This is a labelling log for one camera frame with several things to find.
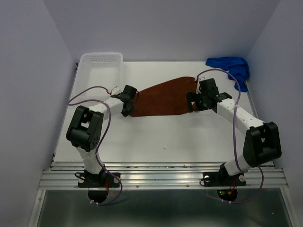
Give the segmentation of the brown towel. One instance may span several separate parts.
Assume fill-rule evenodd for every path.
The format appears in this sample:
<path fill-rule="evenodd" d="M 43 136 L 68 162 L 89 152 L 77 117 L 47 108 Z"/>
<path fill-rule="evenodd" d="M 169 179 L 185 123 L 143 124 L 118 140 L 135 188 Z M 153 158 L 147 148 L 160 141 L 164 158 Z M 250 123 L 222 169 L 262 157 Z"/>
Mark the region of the brown towel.
<path fill-rule="evenodd" d="M 182 115 L 189 112 L 186 94 L 196 91 L 193 77 L 180 77 L 139 91 L 132 117 Z"/>

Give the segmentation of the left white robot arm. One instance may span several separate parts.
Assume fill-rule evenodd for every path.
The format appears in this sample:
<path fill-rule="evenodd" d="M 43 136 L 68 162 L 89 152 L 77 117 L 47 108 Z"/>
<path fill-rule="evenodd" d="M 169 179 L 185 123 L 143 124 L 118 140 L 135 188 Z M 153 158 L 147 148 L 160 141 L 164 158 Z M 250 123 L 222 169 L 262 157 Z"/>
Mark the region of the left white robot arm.
<path fill-rule="evenodd" d="M 110 97 L 106 101 L 88 99 L 78 103 L 72 101 L 94 89 L 104 89 Z M 111 124 L 112 116 L 122 114 L 129 116 L 134 110 L 133 99 L 139 95 L 138 90 L 126 85 L 123 91 L 118 87 L 108 90 L 103 86 L 92 86 L 72 97 L 68 106 L 77 106 L 68 127 L 66 138 L 74 146 L 84 163 L 84 169 L 89 173 L 89 181 L 94 186 L 101 186 L 105 182 L 105 170 L 101 162 L 98 149 L 106 136 Z"/>

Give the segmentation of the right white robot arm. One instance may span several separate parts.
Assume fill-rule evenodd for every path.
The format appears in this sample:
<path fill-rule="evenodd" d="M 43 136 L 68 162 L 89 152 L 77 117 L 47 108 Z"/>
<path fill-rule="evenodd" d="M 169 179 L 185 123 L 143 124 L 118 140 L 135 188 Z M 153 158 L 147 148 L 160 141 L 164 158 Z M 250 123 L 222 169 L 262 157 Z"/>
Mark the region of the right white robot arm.
<path fill-rule="evenodd" d="M 241 153 L 234 152 L 234 159 L 224 163 L 218 180 L 229 184 L 235 175 L 278 159 L 282 156 L 278 126 L 264 122 L 238 105 L 231 95 L 219 93 L 214 79 L 195 79 L 196 91 L 187 93 L 188 110 L 192 112 L 213 110 L 230 123 L 232 130 L 239 130 L 245 137 Z"/>

